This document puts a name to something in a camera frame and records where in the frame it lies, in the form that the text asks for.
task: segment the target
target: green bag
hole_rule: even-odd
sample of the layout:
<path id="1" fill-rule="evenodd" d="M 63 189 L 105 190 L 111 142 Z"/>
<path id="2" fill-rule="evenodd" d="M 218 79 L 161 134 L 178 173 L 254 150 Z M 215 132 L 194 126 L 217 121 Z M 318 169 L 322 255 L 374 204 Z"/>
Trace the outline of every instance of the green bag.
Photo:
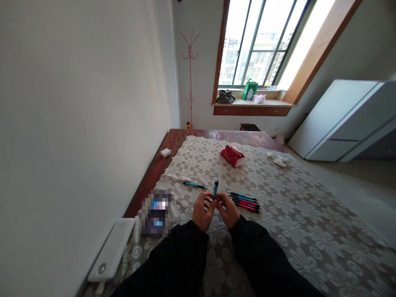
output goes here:
<path id="1" fill-rule="evenodd" d="M 253 95 L 252 95 L 252 99 L 253 99 L 253 96 L 256 94 L 256 92 L 257 92 L 257 86 L 258 86 L 258 83 L 257 82 L 254 82 L 251 78 L 246 82 L 246 86 L 245 86 L 245 90 L 243 91 L 243 96 L 242 96 L 242 100 L 245 100 L 246 101 L 246 98 L 247 98 L 247 96 L 248 96 L 248 94 L 249 94 L 249 91 L 251 90 L 251 89 L 253 89 Z"/>

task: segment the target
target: phone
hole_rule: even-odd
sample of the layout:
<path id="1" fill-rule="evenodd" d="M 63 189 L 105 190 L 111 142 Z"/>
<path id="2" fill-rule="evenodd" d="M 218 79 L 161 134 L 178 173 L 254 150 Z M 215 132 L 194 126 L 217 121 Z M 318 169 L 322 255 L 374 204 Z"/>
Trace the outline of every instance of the phone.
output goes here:
<path id="1" fill-rule="evenodd" d="M 169 191 L 154 190 L 142 207 L 143 237 L 163 237 L 170 231 L 170 201 Z"/>

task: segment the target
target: floor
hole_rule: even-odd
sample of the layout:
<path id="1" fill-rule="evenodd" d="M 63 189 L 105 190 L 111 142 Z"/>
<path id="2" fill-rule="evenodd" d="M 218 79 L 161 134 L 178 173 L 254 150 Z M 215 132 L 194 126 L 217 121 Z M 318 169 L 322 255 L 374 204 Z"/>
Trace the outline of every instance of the floor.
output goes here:
<path id="1" fill-rule="evenodd" d="M 307 161 L 283 148 L 396 248 L 396 161 Z"/>

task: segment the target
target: tissue box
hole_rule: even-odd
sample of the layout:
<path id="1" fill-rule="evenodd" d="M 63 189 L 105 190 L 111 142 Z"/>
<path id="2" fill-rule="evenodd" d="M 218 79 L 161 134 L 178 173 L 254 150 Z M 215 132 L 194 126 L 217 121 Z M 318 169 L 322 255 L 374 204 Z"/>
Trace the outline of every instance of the tissue box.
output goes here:
<path id="1" fill-rule="evenodd" d="M 234 167 L 241 166 L 246 161 L 244 154 L 234 146 L 226 146 L 220 154 Z"/>

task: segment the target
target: hand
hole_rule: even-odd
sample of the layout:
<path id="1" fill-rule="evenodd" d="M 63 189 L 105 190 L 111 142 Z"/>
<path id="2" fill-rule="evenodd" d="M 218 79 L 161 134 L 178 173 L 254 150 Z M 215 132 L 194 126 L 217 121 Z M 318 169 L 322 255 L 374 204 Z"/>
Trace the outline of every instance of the hand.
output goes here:
<path id="1" fill-rule="evenodd" d="M 228 229 L 231 229 L 240 217 L 239 210 L 236 208 L 235 203 L 225 193 L 217 193 L 216 199 L 219 201 L 216 208 L 222 215 Z"/>
<path id="2" fill-rule="evenodd" d="M 211 192 L 201 192 L 194 203 L 193 222 L 203 233 L 209 229 L 216 206 L 217 200 L 213 200 Z"/>

